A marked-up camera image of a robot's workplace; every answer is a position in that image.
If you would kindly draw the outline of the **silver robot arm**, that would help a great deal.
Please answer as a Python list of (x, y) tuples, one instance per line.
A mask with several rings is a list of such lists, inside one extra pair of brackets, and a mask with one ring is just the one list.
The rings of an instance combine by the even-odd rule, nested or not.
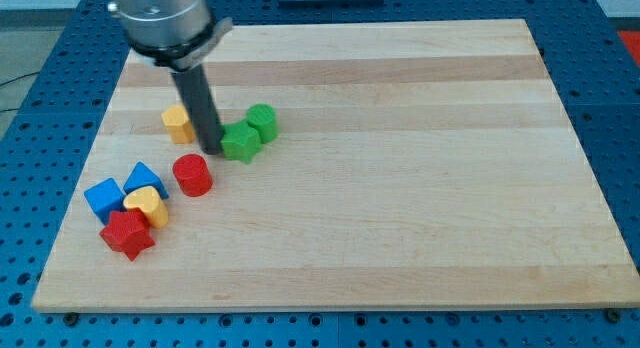
[(148, 64), (185, 72), (201, 64), (233, 29), (218, 20), (207, 0), (112, 0), (127, 42)]

